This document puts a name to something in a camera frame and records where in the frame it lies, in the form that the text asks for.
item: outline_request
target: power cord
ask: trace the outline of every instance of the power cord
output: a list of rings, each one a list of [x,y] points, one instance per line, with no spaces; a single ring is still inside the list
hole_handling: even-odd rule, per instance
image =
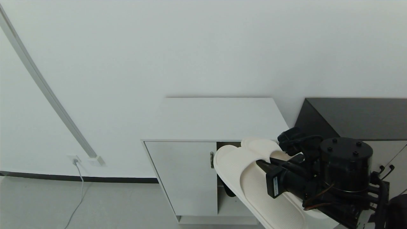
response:
[[[77,165],[78,160],[77,160],[77,159],[74,159],[74,160],[72,161],[72,163],[73,163],[73,164],[76,166],[76,168],[78,169],[79,176],[81,177],[81,180],[82,180],[81,201],[79,202],[78,206],[75,208],[74,212],[72,212],[72,215],[71,215],[71,217],[69,218],[68,224],[66,225],[66,227],[65,227],[64,229],[66,229],[66,228],[69,226],[69,223],[71,222],[72,217],[74,216],[76,210],[78,209],[79,205],[81,205],[81,203],[82,203],[82,201],[83,201],[83,178],[82,178],[82,175],[81,175],[81,171],[79,170],[79,167],[78,167],[78,165]]]

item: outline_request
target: black motor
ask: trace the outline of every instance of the black motor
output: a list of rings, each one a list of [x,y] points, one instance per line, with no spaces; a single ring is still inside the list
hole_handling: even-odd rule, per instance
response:
[[[256,162],[266,172],[271,197],[291,192],[303,200],[304,210],[318,209],[349,229],[363,228],[368,221],[376,229],[385,227],[389,183],[370,172],[373,150],[368,144],[306,136],[299,128],[285,131],[278,141],[294,157]]]

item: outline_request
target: gray floor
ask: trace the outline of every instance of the gray floor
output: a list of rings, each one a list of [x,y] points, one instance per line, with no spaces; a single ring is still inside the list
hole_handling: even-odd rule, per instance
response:
[[[1,229],[63,229],[80,201],[81,182],[0,177]],[[85,183],[68,229],[263,229],[178,225],[158,184]]]

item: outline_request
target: wall outlet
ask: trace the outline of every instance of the wall outlet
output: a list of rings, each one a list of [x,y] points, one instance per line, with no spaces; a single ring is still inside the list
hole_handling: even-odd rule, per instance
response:
[[[95,158],[89,158],[88,161],[89,161],[89,164],[91,164],[93,166],[101,167],[101,166],[105,165],[105,162],[103,161],[101,156],[97,156]]]
[[[78,160],[79,163],[81,162],[81,160],[79,159],[79,157],[77,155],[68,154],[66,156],[69,158],[69,161],[71,161],[71,163],[74,161],[74,159]]]

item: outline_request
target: white slipper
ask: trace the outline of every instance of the white slipper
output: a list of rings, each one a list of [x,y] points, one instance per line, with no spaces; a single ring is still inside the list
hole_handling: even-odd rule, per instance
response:
[[[271,152],[273,157],[289,159],[273,141],[244,139],[242,147],[221,147],[215,154],[214,167],[223,182],[266,229],[331,229],[337,226],[337,222],[320,212],[305,214],[301,200],[292,198],[290,193],[276,199],[267,194],[265,172],[256,165],[256,160],[269,161]]]

